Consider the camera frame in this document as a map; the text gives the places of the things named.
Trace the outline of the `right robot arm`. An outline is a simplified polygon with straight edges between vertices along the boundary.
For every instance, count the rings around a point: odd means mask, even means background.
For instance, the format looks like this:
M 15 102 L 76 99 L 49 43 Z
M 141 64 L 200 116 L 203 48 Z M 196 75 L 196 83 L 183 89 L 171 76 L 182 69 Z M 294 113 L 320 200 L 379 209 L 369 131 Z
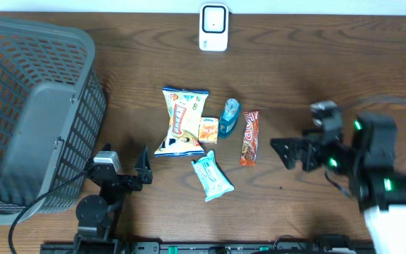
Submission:
M 273 138 L 286 169 L 326 167 L 347 177 L 338 190 L 355 198 L 377 253 L 406 253 L 406 174 L 395 169 L 397 126 L 385 115 L 361 113 L 350 145 L 343 142 L 343 118 L 336 105 L 312 105 L 315 129 L 297 138 Z

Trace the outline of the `orange Top chocolate bar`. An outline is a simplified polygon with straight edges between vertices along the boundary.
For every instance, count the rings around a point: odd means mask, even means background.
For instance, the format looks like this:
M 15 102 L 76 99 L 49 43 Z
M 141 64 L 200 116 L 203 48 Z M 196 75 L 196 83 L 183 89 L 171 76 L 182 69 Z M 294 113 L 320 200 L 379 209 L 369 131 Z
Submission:
M 242 140 L 240 166 L 253 167 L 256 162 L 258 148 L 259 111 L 245 111 L 243 116 L 246 120 L 246 127 Z

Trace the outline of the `orange tissue pack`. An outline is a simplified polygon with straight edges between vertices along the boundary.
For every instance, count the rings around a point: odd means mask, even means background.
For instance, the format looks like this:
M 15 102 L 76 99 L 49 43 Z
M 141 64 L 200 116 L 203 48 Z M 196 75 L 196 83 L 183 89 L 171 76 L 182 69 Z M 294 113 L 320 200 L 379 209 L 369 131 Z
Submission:
M 217 144 L 219 136 L 219 119 L 201 117 L 199 123 L 199 141 L 201 143 Z

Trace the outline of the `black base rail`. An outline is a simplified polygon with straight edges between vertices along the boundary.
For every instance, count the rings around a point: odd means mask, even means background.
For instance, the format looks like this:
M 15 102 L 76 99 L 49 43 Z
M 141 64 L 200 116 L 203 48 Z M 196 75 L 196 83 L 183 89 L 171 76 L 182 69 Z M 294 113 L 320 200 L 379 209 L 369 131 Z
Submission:
M 76 239 L 72 243 L 45 243 L 40 254 L 73 253 L 124 253 L 124 254 L 248 254 L 248 253 L 352 253 L 374 254 L 370 241 L 354 241 L 346 235 L 329 234 L 314 239 L 295 238 L 291 235 L 278 237 L 273 242 L 157 242 L 122 241 L 97 242 Z

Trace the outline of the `grey plastic shopping basket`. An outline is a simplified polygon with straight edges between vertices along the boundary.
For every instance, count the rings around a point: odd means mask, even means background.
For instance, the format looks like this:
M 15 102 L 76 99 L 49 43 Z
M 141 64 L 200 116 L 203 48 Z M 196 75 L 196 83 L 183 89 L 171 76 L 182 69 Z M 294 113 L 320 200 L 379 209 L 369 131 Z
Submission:
M 106 100 L 84 31 L 0 17 L 0 224 L 77 200 Z

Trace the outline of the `blue mouthwash bottle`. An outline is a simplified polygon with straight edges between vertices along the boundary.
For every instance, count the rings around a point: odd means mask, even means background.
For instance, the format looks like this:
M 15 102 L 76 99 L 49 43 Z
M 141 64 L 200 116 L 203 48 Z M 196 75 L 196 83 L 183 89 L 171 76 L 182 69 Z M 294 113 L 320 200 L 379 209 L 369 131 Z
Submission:
M 230 98 L 226 101 L 219 121 L 219 137 L 227 138 L 231 135 L 237 125 L 240 110 L 241 103 L 236 99 Z

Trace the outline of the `white barcode scanner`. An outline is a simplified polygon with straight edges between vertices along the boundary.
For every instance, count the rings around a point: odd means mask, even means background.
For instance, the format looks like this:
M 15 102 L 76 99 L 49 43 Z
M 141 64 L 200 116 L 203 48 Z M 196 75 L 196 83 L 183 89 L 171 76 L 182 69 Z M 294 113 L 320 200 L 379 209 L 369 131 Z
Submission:
M 199 48 L 224 52 L 228 47 L 229 10 L 224 4 L 203 4 L 199 14 Z

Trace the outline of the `white wet wipes pack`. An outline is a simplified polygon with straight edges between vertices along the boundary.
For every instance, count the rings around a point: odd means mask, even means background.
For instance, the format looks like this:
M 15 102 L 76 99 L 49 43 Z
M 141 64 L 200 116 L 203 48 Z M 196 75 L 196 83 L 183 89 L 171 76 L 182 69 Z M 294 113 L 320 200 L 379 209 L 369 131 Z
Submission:
M 208 151 L 204 157 L 197 161 L 192 161 L 192 167 L 204 188 L 206 202 L 235 190 L 234 185 L 219 169 L 213 150 Z

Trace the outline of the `yellow snack chip bag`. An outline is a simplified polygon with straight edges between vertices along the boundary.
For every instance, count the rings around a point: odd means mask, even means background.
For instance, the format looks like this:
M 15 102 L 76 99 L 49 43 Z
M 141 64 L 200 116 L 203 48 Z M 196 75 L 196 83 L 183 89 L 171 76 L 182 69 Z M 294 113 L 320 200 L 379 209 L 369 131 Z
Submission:
M 208 90 L 186 90 L 163 87 L 170 117 L 166 137 L 154 152 L 156 157 L 203 155 L 199 143 L 199 124 Z

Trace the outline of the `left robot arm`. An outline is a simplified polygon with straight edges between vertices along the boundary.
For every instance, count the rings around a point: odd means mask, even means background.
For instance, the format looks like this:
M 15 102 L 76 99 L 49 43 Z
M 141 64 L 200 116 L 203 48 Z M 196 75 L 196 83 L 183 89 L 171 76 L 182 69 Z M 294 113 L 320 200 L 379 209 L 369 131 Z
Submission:
M 126 196 L 152 183 L 148 147 L 143 147 L 137 158 L 136 175 L 119 174 L 120 169 L 118 154 L 109 144 L 86 164 L 86 177 L 97 184 L 100 191 L 86 196 L 76 207 L 78 232 L 74 238 L 74 253 L 131 252 L 128 243 L 116 238 L 115 231 Z

